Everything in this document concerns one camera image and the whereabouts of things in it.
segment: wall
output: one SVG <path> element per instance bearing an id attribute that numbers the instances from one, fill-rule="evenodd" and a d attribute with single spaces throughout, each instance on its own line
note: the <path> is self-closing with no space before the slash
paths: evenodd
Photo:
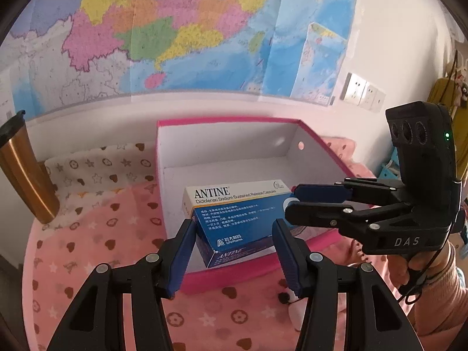
<path id="1" fill-rule="evenodd" d="M 300 118 L 316 132 L 352 138 L 354 159 L 377 171 L 390 151 L 385 109 L 426 99 L 442 75 L 450 39 L 437 0 L 357 0 L 347 56 L 335 89 L 348 71 L 387 94 L 380 113 L 336 101 L 323 108 L 274 98 L 231 93 L 150 94 L 90 103 L 50 113 L 28 123 L 39 160 L 105 144 L 154 139 L 161 118 L 206 115 L 264 115 Z M 0 254 L 22 262 L 32 215 L 0 173 Z"/>

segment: person's arm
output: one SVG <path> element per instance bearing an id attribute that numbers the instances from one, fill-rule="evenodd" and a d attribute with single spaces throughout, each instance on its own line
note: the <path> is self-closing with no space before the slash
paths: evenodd
<path id="1" fill-rule="evenodd" d="M 421 270 L 433 252 L 416 255 L 409 267 Z M 395 286 L 408 282 L 408 263 L 389 256 L 390 279 Z M 428 269 L 428 284 L 414 307 L 413 326 L 425 351 L 444 351 L 454 340 L 468 317 L 468 290 L 460 286 L 455 267 L 455 249 L 447 243 Z"/>

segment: blue and white medicine box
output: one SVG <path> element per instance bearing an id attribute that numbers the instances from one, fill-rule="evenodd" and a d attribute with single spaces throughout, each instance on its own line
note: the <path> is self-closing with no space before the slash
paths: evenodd
<path id="1" fill-rule="evenodd" d="M 211 268 L 271 247 L 271 226 L 292 200 L 281 180 L 186 187 L 183 210 L 197 224 L 197 246 Z M 291 226 L 293 235 L 301 230 Z"/>

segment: pink sleeve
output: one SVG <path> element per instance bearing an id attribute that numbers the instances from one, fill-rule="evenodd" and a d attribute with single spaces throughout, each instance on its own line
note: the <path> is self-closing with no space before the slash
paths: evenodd
<path id="1" fill-rule="evenodd" d="M 451 246 L 447 267 L 423 289 L 415 304 L 415 330 L 424 350 L 446 350 L 467 317 L 468 290 L 460 286 Z"/>

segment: electrical outlet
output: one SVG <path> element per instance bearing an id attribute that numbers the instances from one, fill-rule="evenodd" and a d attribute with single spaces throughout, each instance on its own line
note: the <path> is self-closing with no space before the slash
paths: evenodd
<path id="1" fill-rule="evenodd" d="M 364 93 L 361 97 L 361 101 L 359 102 L 359 106 L 370 111 L 374 99 L 377 95 L 377 91 L 378 89 L 375 86 L 367 82 L 366 87 L 364 89 Z"/>
<path id="2" fill-rule="evenodd" d="M 345 87 L 343 88 L 342 100 L 347 103 L 359 105 L 362 94 L 366 88 L 366 81 L 356 74 L 348 73 Z"/>
<path id="3" fill-rule="evenodd" d="M 380 112 L 380 110 L 382 109 L 384 100 L 385 100 L 385 94 L 382 91 L 377 90 L 374 101 L 372 102 L 372 105 L 371 105 L 371 112 L 374 112 L 374 113 Z"/>

